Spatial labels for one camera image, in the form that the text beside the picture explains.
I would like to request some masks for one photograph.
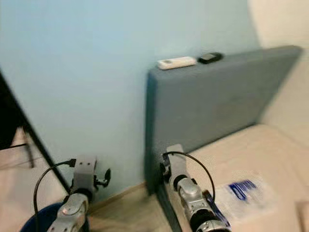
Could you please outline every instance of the gray panel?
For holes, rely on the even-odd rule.
[[[278,91],[301,48],[284,46],[231,55],[149,73],[145,177],[150,192],[160,181],[159,154],[182,144],[186,152],[256,123]]]

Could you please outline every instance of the black cable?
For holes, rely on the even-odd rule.
[[[163,153],[163,156],[165,155],[169,155],[169,154],[180,154],[180,155],[183,155],[183,156],[186,156],[192,160],[194,160],[195,162],[197,162],[200,166],[202,166],[202,168],[205,170],[205,172],[207,173],[208,175],[208,178],[209,180],[211,181],[211,187],[212,187],[212,200],[213,202],[215,201],[216,199],[216,190],[215,190],[215,187],[214,187],[214,183],[213,183],[213,179],[211,177],[211,174],[209,173],[209,171],[207,170],[207,168],[201,163],[201,161],[199,161],[197,158],[194,158],[193,156],[187,154],[187,153],[184,153],[184,152],[181,152],[181,151],[169,151],[169,152],[165,152]]]
[[[74,162],[72,159],[68,160],[68,161],[64,161],[64,162],[60,162],[57,163],[51,167],[49,167],[48,169],[45,170],[45,172],[41,175],[41,177],[39,178],[37,184],[35,185],[34,188],[34,192],[33,192],[33,206],[34,206],[34,215],[35,215],[35,221],[36,221],[36,232],[39,232],[40,230],[40,225],[39,225],[39,211],[38,211],[38,203],[37,203],[37,193],[38,193],[38,188],[40,185],[40,182],[42,181],[43,177],[50,171],[53,170],[55,167],[63,165],[63,164],[67,164],[70,165],[70,167],[72,166],[72,162]]]

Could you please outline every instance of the wooden baseboard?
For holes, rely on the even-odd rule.
[[[119,200],[120,198],[122,198],[123,196],[125,196],[125,195],[127,195],[131,192],[134,192],[134,191],[141,189],[141,188],[145,188],[145,186],[146,186],[146,182],[141,182],[140,184],[129,187],[126,190],[122,191],[121,193],[115,194],[115,195],[109,197],[106,200],[103,200],[103,201],[98,202],[98,203],[94,203],[89,207],[88,213],[92,213],[92,212],[94,212],[94,211],[96,211],[100,208],[103,208],[103,207],[107,206],[108,204]]]

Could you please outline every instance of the white remote control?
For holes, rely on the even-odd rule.
[[[195,65],[197,60],[193,57],[179,57],[173,59],[163,59],[158,61],[158,67],[162,70],[175,69]]]

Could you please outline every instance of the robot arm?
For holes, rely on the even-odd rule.
[[[95,175],[96,157],[80,157],[76,160],[70,195],[60,207],[56,220],[48,232],[79,232],[86,221],[89,202],[94,199],[98,185],[107,187],[111,179],[110,169],[104,180]]]
[[[167,148],[167,152],[183,152],[181,145]],[[163,154],[163,175],[165,180],[181,199],[184,213],[193,232],[230,232],[226,224],[214,213],[201,188],[186,171],[185,157],[177,154]]]

